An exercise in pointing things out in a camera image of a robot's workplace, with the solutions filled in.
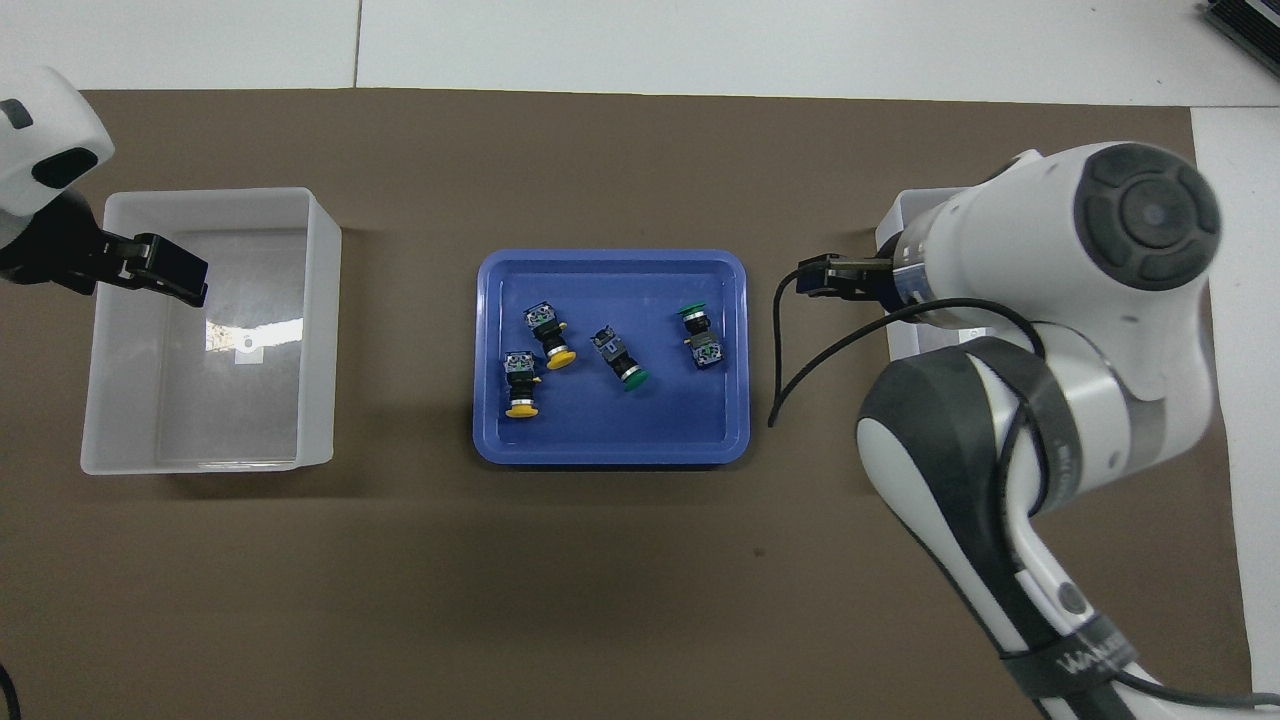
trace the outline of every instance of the white plastic bin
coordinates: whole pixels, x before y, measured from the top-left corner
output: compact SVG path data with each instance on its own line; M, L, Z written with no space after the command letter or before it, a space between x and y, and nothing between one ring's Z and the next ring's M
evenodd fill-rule
M882 247L895 234L902 232L927 210L946 202L964 187L931 187L925 190L904 190L893 199L893 206L884 214L884 219L876 228L876 247ZM893 323L884 329L888 334L888 359L900 360L940 347L948 347L969 342L975 337L987 334L988 328L970 328L963 331L950 331L934 328L923 323Z
M289 470L333 457L342 231L301 187L120 192L102 227L209 261L202 309L99 284L81 466Z

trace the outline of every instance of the blue tray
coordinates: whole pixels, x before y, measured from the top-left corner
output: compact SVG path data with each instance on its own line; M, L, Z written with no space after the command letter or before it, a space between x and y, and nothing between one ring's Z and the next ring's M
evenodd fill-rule
M571 365L547 370L524 310L568 323ZM707 302L724 360L694 366L676 310ZM591 336L612 325L652 377L625 392ZM531 350L536 418L511 419L506 352ZM718 465L751 437L746 270L721 250L502 250L476 281L472 439L504 465Z

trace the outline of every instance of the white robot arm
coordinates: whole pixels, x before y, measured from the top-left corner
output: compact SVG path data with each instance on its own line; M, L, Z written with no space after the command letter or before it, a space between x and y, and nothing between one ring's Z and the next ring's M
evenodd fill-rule
M0 278L82 295L106 282L200 307L209 290L204 260L155 233L101 231L69 188L114 152L93 109L55 70L0 74Z
M863 404L858 447L877 491L1048 717L1235 717L1270 714L1277 700L1156 684L1029 521L1204 432L1213 389L1199 302L1220 231L1190 164L1111 142L1024 152L916 218L877 260L827 256L822 273L797 270L808 295L874 297L900 314L979 299L1033 323L1042 356L987 311L923 314L996 333L892 363ZM841 269L856 292L831 287Z

